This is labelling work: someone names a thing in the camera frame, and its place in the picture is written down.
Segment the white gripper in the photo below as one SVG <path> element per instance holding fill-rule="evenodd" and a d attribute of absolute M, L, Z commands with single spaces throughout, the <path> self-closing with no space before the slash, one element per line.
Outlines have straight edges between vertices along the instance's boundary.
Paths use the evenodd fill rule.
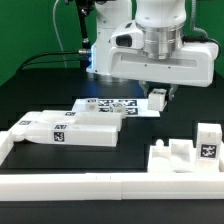
<path fill-rule="evenodd" d="M 185 43 L 167 59 L 151 59 L 141 50 L 113 47 L 109 54 L 109 74 L 139 80 L 145 98 L 152 90 L 148 82 L 171 84 L 168 97 L 172 101 L 178 85 L 209 86 L 217 56 L 218 46 L 211 42 Z"/>

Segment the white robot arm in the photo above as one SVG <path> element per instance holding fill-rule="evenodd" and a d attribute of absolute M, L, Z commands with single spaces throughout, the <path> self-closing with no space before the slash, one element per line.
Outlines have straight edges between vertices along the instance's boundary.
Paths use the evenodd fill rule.
<path fill-rule="evenodd" d="M 213 81 L 218 44 L 203 35 L 186 37 L 185 0 L 95 0 L 97 39 L 87 72 L 107 81 L 207 87 Z"/>

